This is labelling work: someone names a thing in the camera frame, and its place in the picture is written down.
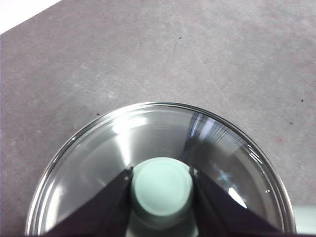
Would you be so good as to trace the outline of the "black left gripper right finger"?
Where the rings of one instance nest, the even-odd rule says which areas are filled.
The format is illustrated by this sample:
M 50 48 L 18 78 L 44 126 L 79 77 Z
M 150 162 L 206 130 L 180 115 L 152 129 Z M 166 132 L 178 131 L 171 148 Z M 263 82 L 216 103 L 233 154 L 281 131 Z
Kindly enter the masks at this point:
M 272 237 L 277 228 L 242 207 L 206 174 L 190 169 L 193 211 L 201 237 Z

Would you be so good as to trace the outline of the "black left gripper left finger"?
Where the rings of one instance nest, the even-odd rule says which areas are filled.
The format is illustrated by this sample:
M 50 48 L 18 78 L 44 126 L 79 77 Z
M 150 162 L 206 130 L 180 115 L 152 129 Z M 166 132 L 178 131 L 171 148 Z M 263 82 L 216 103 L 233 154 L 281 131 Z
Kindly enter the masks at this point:
M 133 168 L 124 169 L 93 198 L 44 235 L 46 237 L 123 237 L 132 209 Z

